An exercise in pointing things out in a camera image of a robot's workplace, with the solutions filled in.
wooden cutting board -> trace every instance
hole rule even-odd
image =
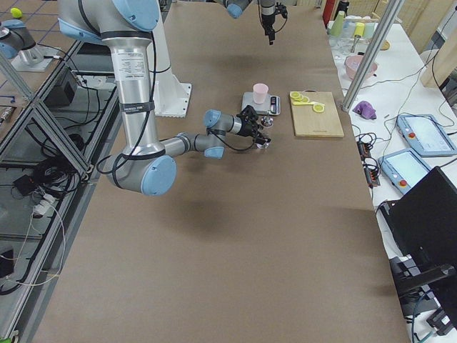
[[[327,91],[302,91],[301,93],[307,96],[310,101],[325,104],[325,109],[322,113],[316,113],[311,105],[293,105],[289,97],[295,136],[344,137],[332,93]]]

yellow-green ball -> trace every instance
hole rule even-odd
[[[20,9],[18,9],[17,7],[13,7],[10,12],[11,12],[11,15],[13,16],[13,18],[16,18],[16,19],[22,18],[22,11]]]

warning label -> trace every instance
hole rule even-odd
[[[112,54],[113,67],[119,81],[142,80],[147,70],[144,54],[141,52],[121,52]]]

purple object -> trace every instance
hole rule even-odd
[[[368,101],[359,102],[353,109],[354,112],[360,114],[365,119],[376,119],[376,110]]]

black monitor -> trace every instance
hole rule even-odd
[[[439,167],[390,208],[389,226],[401,252],[410,254],[421,272],[444,264],[457,268],[457,188]],[[457,327],[457,277],[429,287]]]

